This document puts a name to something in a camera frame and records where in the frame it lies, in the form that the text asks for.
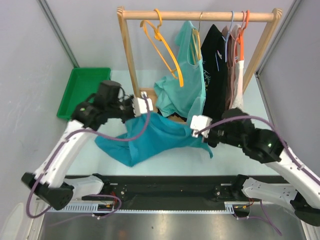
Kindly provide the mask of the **teal blue t shirt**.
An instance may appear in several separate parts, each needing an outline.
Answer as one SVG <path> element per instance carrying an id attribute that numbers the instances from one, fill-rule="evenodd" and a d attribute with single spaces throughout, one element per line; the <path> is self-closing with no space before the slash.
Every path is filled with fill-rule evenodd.
<path id="1" fill-rule="evenodd" d="M 203 149 L 208 152 L 210 158 L 213 157 L 207 143 L 202 142 L 199 137 L 192 137 L 192 130 L 188 125 L 172 121 L 155 112 L 151 113 L 148 126 L 139 138 L 132 141 L 115 141 L 98 136 L 95 138 L 95 144 L 111 158 L 128 167 L 174 148 Z"/>

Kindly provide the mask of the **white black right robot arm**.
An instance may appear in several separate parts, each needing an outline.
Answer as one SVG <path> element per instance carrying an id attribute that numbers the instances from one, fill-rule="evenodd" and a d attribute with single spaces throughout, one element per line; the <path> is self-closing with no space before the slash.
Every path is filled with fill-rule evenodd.
<path id="1" fill-rule="evenodd" d="M 293 153 L 267 120 L 234 108 L 219 121 L 202 115 L 199 125 L 199 134 L 210 146 L 223 143 L 240 148 L 247 157 L 274 170 L 289 183 L 280 187 L 238 175 L 230 188 L 235 200 L 265 200 L 290 210 L 311 226 L 320 225 L 319 176 Z"/>

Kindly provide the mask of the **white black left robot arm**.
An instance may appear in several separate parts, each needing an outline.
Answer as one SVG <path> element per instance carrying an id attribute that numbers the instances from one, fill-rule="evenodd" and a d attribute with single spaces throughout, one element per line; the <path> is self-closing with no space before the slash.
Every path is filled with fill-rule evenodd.
<path id="1" fill-rule="evenodd" d="M 120 97 L 122 91 L 120 83 L 104 80 L 97 92 L 75 107 L 62 137 L 44 163 L 21 178 L 31 196 L 36 195 L 57 211 L 74 199 L 95 195 L 105 200 L 110 196 L 108 181 L 97 173 L 75 179 L 65 177 L 81 148 L 108 119 L 125 122 L 136 117 L 139 98 L 134 95 Z"/>

